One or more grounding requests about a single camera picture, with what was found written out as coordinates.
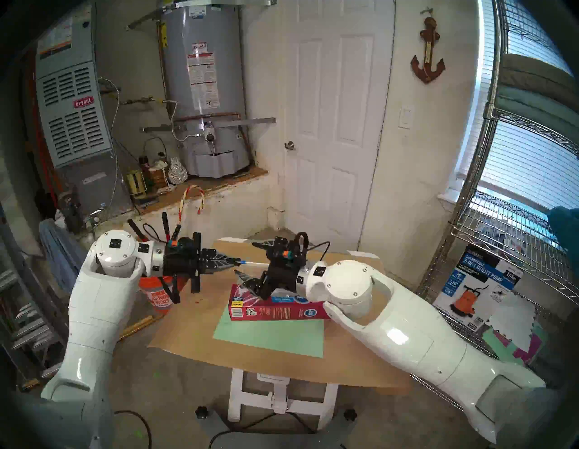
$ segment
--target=window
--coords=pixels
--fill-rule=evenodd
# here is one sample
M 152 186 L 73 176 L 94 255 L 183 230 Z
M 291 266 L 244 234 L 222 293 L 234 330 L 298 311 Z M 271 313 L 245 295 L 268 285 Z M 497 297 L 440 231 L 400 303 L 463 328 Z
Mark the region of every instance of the window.
M 571 74 L 555 45 L 517 0 L 505 0 L 509 23 L 508 51 L 533 57 Z M 494 20 L 491 0 L 482 0 L 484 45 L 480 92 L 475 114 L 463 143 L 457 179 L 464 179 L 482 127 L 494 55 Z M 497 192 L 538 211 L 555 206 L 579 207 L 579 160 L 563 147 L 538 134 L 499 122 L 481 182 L 482 188 Z

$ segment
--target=bucket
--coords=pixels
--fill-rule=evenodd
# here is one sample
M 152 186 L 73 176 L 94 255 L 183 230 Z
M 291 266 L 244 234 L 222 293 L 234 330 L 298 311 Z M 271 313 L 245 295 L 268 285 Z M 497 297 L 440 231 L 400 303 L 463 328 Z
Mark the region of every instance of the bucket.
M 173 278 L 171 276 L 164 276 L 163 280 L 169 287 L 169 290 L 172 292 Z M 188 280 L 189 278 L 186 276 L 178 276 L 177 290 L 183 290 L 183 287 L 185 287 L 185 284 L 187 284 Z M 141 291 L 146 294 L 146 297 L 149 299 L 149 302 L 153 305 L 155 310 L 164 315 L 169 312 L 173 302 L 163 288 L 159 278 L 141 278 L 141 280 L 139 280 L 139 287 L 141 288 Z

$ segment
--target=door panel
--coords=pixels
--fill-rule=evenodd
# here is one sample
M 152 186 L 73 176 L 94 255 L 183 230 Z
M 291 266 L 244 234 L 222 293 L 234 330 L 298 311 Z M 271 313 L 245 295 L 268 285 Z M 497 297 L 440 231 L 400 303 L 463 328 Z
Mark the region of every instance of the door panel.
M 286 0 L 286 225 L 332 250 L 362 232 L 390 73 L 394 5 Z

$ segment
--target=ladder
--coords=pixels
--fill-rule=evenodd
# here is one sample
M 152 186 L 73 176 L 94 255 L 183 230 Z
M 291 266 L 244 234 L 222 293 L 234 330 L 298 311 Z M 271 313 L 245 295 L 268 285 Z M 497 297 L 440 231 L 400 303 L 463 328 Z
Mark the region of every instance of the ladder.
M 66 309 L 50 287 L 43 289 L 24 259 L 1 209 L 0 297 L 3 303 L 0 345 L 23 384 L 51 377 L 60 367 L 59 360 L 67 343 Z M 4 307 L 7 303 L 17 309 L 15 316 L 10 316 Z M 51 352 L 53 345 L 58 347 Z

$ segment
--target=black knob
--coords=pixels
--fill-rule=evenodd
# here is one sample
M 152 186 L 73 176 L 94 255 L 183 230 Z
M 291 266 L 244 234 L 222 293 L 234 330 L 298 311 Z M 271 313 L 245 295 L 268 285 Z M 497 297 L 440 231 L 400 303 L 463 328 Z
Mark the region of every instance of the black knob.
M 207 410 L 207 407 L 201 406 L 201 407 L 197 407 L 197 410 L 195 410 L 195 416 L 197 416 L 197 419 L 205 419 L 209 416 L 209 411 Z
M 344 418 L 346 419 L 346 421 L 354 422 L 357 417 L 358 414 L 356 413 L 356 410 L 354 410 L 353 408 L 349 408 L 344 412 Z

